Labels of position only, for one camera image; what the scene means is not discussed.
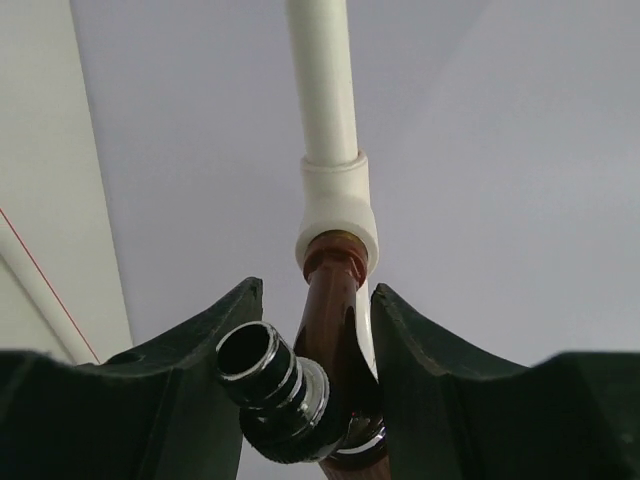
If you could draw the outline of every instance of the pipe fitting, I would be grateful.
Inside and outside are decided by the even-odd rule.
[[[369,194],[369,161],[358,157],[341,165],[316,165],[302,159],[305,210],[296,243],[296,260],[302,269],[311,242],[332,230],[349,232],[367,251],[369,275],[378,264],[378,231]]]
[[[225,335],[215,375],[240,407],[245,438],[272,461],[322,460],[348,431],[349,412],[324,369],[297,357],[268,323],[249,322]]]

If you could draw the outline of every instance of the white pipe elbow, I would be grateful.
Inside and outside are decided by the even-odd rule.
[[[360,151],[350,163],[311,164],[302,159],[305,210],[296,243],[296,260],[303,268],[309,244],[318,235],[342,230],[357,236],[367,249],[367,272],[378,264],[378,232],[369,196],[369,164]]]

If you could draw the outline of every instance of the metal fitting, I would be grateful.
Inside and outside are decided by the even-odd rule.
[[[349,428],[349,412],[324,369],[297,357],[264,322],[241,325],[217,346],[215,375],[240,407],[249,443],[279,463],[314,462],[333,453]]]

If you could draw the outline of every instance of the white wall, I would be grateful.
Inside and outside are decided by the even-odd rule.
[[[0,2],[0,59],[0,256],[17,278],[47,278],[68,311],[58,337],[78,336],[73,318],[97,357],[76,360],[107,360],[132,343],[69,2]],[[3,278],[0,348],[52,348]]]

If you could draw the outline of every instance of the hole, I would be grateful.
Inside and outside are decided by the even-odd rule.
[[[246,372],[262,360],[270,338],[264,325],[254,323],[240,327],[220,346],[218,369],[223,375]]]
[[[112,357],[107,364],[109,365],[123,365],[125,363],[136,363],[144,358],[144,355],[137,352],[122,352]]]

